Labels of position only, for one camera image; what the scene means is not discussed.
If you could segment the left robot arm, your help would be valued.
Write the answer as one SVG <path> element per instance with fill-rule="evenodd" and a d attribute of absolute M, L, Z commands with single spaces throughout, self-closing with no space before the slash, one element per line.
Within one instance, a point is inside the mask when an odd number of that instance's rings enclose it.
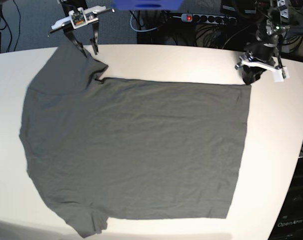
<path fill-rule="evenodd" d="M 266 71 L 272 73 L 276 83 L 284 82 L 290 77 L 281 59 L 281 49 L 290 29 L 288 2 L 271 0 L 266 10 L 259 3 L 256 5 L 262 18 L 256 24 L 255 42 L 244 48 L 235 69 L 242 69 L 242 80 L 246 85 L 258 81 Z"/>

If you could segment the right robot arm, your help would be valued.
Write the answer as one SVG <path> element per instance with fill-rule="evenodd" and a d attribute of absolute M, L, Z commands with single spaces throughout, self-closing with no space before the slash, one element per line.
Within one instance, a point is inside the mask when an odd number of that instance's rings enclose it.
<path fill-rule="evenodd" d="M 85 0 L 59 0 L 63 8 L 65 17 L 57 20 L 48 31 L 48 36 L 62 31 L 65 37 L 75 45 L 84 55 L 86 55 L 83 44 L 77 40 L 74 31 L 85 26 L 91 26 L 93 37 L 89 40 L 95 55 L 99 53 L 99 17 L 106 13 L 114 13 L 114 8 L 105 5 L 88 7 Z"/>

